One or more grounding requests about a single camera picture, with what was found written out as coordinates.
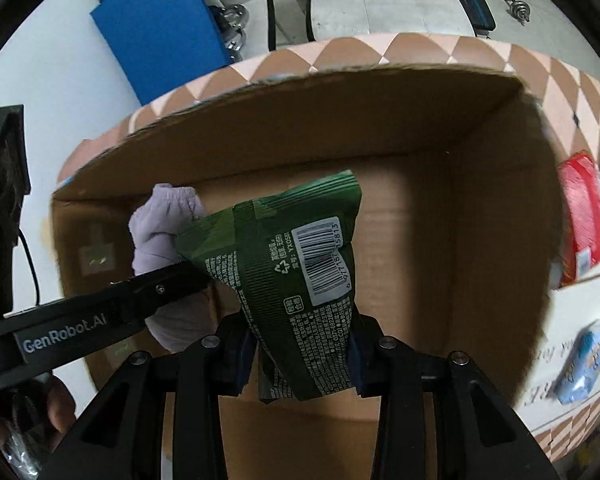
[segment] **white barcode label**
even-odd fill
[[[351,290],[351,276],[340,255],[342,229],[337,216],[292,229],[306,288],[313,306],[337,300]]]
[[[576,280],[591,269],[591,248],[586,247],[576,253]]]

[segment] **silver bolt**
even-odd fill
[[[220,338],[217,335],[207,335],[202,338],[202,346],[205,348],[215,348],[220,344]]]
[[[380,348],[384,348],[385,350],[391,350],[391,348],[395,348],[398,346],[396,340],[390,335],[384,335],[378,340],[378,344]]]
[[[133,365],[143,365],[145,362],[149,360],[149,352],[133,352],[129,356],[129,362]]]
[[[459,350],[456,350],[455,352],[451,352],[449,357],[451,357],[451,360],[455,364],[460,365],[460,366],[464,366],[465,364],[467,364],[469,362],[469,356]]]

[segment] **blue board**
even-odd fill
[[[103,0],[91,16],[142,105],[230,63],[204,0]]]

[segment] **recycling symbol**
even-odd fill
[[[291,267],[286,260],[282,260],[280,261],[279,264],[276,265],[276,272],[282,272],[282,274],[288,274],[289,273],[289,267]]]

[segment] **lavender cloth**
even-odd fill
[[[132,263],[135,275],[181,262],[174,237],[202,216],[206,216],[205,209],[192,187],[156,184],[149,200],[129,220],[136,246]],[[167,304],[148,317],[146,325],[167,350],[182,351],[213,332],[208,298],[200,292]]]

